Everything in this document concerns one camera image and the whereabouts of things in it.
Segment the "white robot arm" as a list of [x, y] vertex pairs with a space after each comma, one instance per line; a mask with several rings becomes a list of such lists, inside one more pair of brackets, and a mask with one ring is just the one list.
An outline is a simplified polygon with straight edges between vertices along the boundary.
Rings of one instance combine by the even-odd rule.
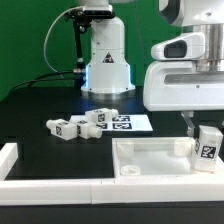
[[[158, 12], [182, 29], [151, 48], [143, 104], [150, 112], [198, 112], [204, 124], [224, 121], [224, 0], [158, 0]], [[83, 94], [117, 97], [135, 89], [124, 57], [124, 24], [109, 0], [83, 0], [91, 27], [91, 60]]]

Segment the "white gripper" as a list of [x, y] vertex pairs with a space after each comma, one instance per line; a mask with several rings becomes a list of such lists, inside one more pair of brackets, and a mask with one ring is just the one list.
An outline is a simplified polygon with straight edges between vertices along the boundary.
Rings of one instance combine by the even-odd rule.
[[146, 72], [143, 104], [149, 111], [182, 111], [193, 137], [193, 111], [224, 110], [224, 72], [197, 72], [192, 61], [154, 62]]

